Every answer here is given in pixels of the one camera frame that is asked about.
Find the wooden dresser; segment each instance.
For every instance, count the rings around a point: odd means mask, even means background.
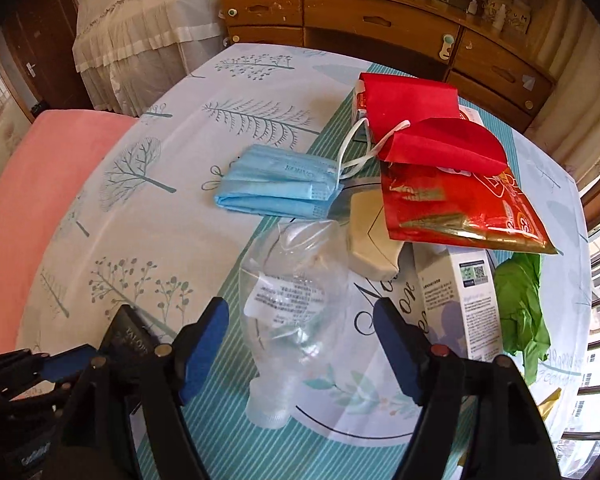
[[[232,43],[317,48],[446,81],[519,132],[555,84],[532,61],[525,36],[494,34],[489,23],[437,0],[221,3]]]

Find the face mask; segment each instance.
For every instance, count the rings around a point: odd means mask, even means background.
[[[374,147],[366,132],[366,154],[342,162],[345,151],[360,126],[360,119],[349,130],[338,150],[337,160],[296,153],[254,144],[236,160],[222,179],[214,197],[220,207],[258,215],[283,216],[309,220],[326,218],[345,178],[362,170],[397,130],[409,125],[403,121]]]

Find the white box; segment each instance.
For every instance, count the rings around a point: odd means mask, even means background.
[[[413,244],[429,341],[458,356],[492,361],[502,353],[502,330],[487,251]]]

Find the pink bed sheet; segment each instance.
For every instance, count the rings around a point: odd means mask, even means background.
[[[0,178],[0,353],[12,351],[36,270],[85,180],[137,121],[49,110],[31,125]]]

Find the white ear loop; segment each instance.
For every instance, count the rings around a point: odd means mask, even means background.
[[[351,139],[353,139],[353,136],[356,134],[357,130],[360,128],[360,126],[362,126],[362,124],[364,124],[366,126],[366,131],[365,131],[366,153],[365,153],[365,155],[359,156],[358,158],[354,158],[353,160],[350,160],[349,162],[342,163],[344,153],[347,151],[347,148],[349,147],[349,143],[351,142]],[[351,127],[351,129],[347,132],[347,135],[345,135],[344,140],[342,141],[342,144],[340,145],[340,149],[338,150],[338,176],[339,176],[340,180],[343,180],[345,178],[350,178],[350,177],[356,175],[357,173],[359,173],[360,170],[362,170],[362,168],[365,167],[366,162],[370,158],[374,158],[380,152],[380,150],[382,150],[382,147],[384,146],[384,144],[391,138],[391,136],[395,132],[397,132],[399,130],[403,130],[405,128],[408,128],[409,126],[411,126],[411,123],[407,119],[405,119],[405,120],[401,121],[400,123],[396,124],[396,126],[394,126],[389,133],[387,133],[382,139],[380,139],[380,141],[374,147],[371,147],[371,137],[369,135],[368,126],[369,126],[369,120],[366,117],[364,117],[364,118],[358,120]],[[342,170],[344,170],[345,168],[351,168],[352,166],[353,166],[352,170],[350,170],[349,172],[347,172],[345,174],[340,174]]]

